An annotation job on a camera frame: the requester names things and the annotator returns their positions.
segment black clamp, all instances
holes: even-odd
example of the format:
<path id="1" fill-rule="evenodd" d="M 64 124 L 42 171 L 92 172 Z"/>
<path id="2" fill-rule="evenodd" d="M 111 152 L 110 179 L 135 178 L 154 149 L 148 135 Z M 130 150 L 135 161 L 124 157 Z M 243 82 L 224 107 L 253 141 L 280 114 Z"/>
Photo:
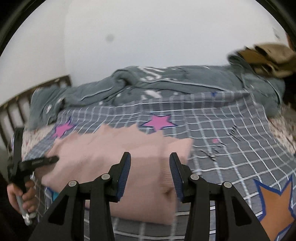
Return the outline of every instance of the black clamp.
<path id="1" fill-rule="evenodd" d="M 42 157 L 22 162 L 23 132 L 24 128 L 15 129 L 13 136 L 12 157 L 10 157 L 8 160 L 7 172 L 9 181 L 18 186 L 23 193 L 26 193 L 27 189 L 25 187 L 25 183 L 30 179 L 30 176 L 33 174 L 34 170 L 38 167 L 56 163 L 59 158 L 57 156 L 48 158 Z M 28 211 L 23 209 L 23 199 L 21 196 L 16 196 L 16 199 L 26 225 L 31 225 L 33 223 L 32 219 L 36 216 L 36 213 L 29 214 Z"/>
<path id="2" fill-rule="evenodd" d="M 90 240 L 115 241 L 109 202 L 119 202 L 123 196 L 131 155 L 125 152 L 120 163 L 92 182 L 70 181 L 61 191 L 37 225 L 29 241 L 84 240 L 85 200 L 90 200 Z"/>
<path id="3" fill-rule="evenodd" d="M 170 155 L 170 170 L 177 197 L 191 203 L 184 241 L 208 241 L 210 201 L 215 201 L 217 241 L 270 241 L 264 228 L 243 197 L 230 182 L 208 183 Z"/>

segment wooden bed frame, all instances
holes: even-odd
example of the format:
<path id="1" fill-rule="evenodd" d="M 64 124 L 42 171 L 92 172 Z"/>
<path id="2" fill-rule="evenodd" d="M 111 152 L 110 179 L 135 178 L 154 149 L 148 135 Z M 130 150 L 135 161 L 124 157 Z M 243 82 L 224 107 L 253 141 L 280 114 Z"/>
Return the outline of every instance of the wooden bed frame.
<path id="1" fill-rule="evenodd" d="M 31 89 L 25 90 L 24 92 L 14 96 L 10 100 L 8 100 L 4 104 L 2 104 L 0 106 L 0 114 L 1 115 L 4 114 L 5 116 L 8 117 L 9 124 L 10 124 L 10 126 L 8 126 L 8 128 L 10 128 L 10 129 L 12 129 L 14 131 L 14 129 L 16 127 L 16 125 L 15 125 L 15 123 L 13 121 L 12 115 L 11 115 L 11 106 L 12 105 L 17 106 L 18 113 L 19 113 L 19 115 L 21 117 L 22 125 L 24 125 L 28 120 L 25 118 L 24 110 L 21 108 L 20 101 L 21 100 L 26 100 L 26 101 L 29 102 L 29 105 L 30 105 L 32 95 L 33 95 L 33 93 L 34 93 L 34 91 L 36 89 L 41 88 L 41 87 L 48 87 L 48 86 L 51 86 L 51 85 L 61 86 L 63 84 L 66 85 L 66 86 L 71 86 L 72 85 L 71 80 L 70 80 L 68 75 L 62 76 L 62 77 L 59 77 L 59 78 L 56 78 L 56 79 L 52 79 L 52 80 L 46 81 L 46 82 L 44 82 L 42 84 L 36 85 L 36 86 L 32 87 Z M 1 136 L 2 140 L 3 140 L 4 145 L 8 149 L 8 151 L 11 151 L 10 138 L 7 137 L 8 134 L 6 134 L 5 130 L 7 130 L 7 126 L 4 127 L 3 122 L 0 120 L 0 136 Z"/>

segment handle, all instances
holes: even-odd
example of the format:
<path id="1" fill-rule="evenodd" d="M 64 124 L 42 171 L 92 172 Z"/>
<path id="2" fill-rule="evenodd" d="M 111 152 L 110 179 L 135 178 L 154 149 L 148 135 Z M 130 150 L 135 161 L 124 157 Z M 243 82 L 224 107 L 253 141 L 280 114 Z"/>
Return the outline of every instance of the handle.
<path id="1" fill-rule="evenodd" d="M 25 224 L 27 226 L 30 226 L 33 223 L 32 218 L 36 217 L 36 212 L 33 212 L 33 213 L 29 214 L 28 211 L 24 210 L 23 207 L 22 207 L 22 205 L 24 203 L 24 200 L 22 199 L 22 196 L 16 196 L 16 198 L 17 198 L 17 204 L 19 205 L 22 217 L 25 220 Z"/>

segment orange star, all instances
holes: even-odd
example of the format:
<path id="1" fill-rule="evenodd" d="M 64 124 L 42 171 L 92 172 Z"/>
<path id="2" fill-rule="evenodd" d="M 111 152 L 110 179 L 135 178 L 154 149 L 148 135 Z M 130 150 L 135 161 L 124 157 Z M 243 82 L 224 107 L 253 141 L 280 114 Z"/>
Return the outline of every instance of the orange star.
<path id="1" fill-rule="evenodd" d="M 278 235 L 286 231 L 296 216 L 291 207 L 293 181 L 292 176 L 279 191 L 254 180 L 257 186 L 263 214 L 258 218 L 269 239 L 275 240 Z"/>

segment blue gripper pad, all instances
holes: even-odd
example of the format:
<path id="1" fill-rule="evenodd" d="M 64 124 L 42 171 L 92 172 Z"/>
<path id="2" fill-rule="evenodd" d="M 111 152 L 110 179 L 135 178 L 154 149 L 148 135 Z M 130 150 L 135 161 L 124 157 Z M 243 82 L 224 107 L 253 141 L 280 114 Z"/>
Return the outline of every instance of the blue gripper pad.
<path id="1" fill-rule="evenodd" d="M 118 201 L 120 201 L 120 199 L 123 196 L 124 193 L 124 189 L 126 187 L 126 182 L 128 180 L 128 174 L 129 174 L 129 170 L 131 168 L 131 154 L 128 153 L 126 155 L 126 159 L 124 161 L 124 165 L 122 167 L 118 182 L 117 182 L 117 194 L 116 197 L 118 199 Z"/>
<path id="2" fill-rule="evenodd" d="M 173 182 L 174 182 L 177 197 L 182 202 L 183 199 L 184 199 L 183 181 L 182 181 L 182 178 L 181 178 L 181 174 L 179 172 L 178 164 L 180 164 L 181 168 L 182 168 L 182 164 L 181 164 L 181 162 L 180 162 L 180 160 L 179 160 L 179 158 L 177 156 L 177 153 L 175 153 L 175 154 L 172 153 L 170 155 L 170 172 L 171 172 L 172 177 L 173 177 Z"/>

